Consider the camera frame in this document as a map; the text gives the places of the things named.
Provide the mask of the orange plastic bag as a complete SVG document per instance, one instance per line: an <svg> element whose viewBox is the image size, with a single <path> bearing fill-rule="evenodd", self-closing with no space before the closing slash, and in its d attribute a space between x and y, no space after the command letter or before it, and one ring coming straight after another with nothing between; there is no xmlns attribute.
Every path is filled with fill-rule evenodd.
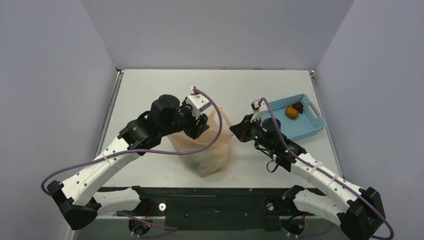
<svg viewBox="0 0 424 240"><path fill-rule="evenodd" d="M200 178L205 178L219 171L229 162L230 139L234 134L229 130L231 122L224 110L220 108L219 112L223 124L221 133L214 144L201 152L179 156L185 167L196 173ZM191 139L183 132L171 134L167 138L176 152L202 149L216 137L219 131L219 118L215 109L208 115L207 124L209 129L197 139Z"/></svg>

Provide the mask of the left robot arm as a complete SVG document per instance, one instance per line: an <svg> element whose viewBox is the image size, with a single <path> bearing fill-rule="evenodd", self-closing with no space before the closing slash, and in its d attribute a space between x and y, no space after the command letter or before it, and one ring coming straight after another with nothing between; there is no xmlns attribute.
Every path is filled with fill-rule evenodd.
<svg viewBox="0 0 424 240"><path fill-rule="evenodd" d="M150 201L140 186L105 191L104 184L139 157L155 153L163 137L183 132L197 139L208 129L205 110L214 105L210 97L199 92L183 101L173 95L161 95L148 111L130 121L97 158L77 165L77 173L73 176L48 183L46 192L70 228L85 228L104 214L145 214Z"/></svg>

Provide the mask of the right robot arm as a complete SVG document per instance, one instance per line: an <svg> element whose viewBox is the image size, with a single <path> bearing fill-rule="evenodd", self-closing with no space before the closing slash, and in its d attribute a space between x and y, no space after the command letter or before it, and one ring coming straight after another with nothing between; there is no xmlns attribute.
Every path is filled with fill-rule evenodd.
<svg viewBox="0 0 424 240"><path fill-rule="evenodd" d="M355 185L326 168L310 153L281 133L280 122L271 118L243 120L230 126L241 143L253 141L278 166L306 180L323 194L318 195L294 185L282 196L282 207L289 213L307 212L340 227L350 240L375 238L384 223L385 212L380 193L373 187Z"/></svg>

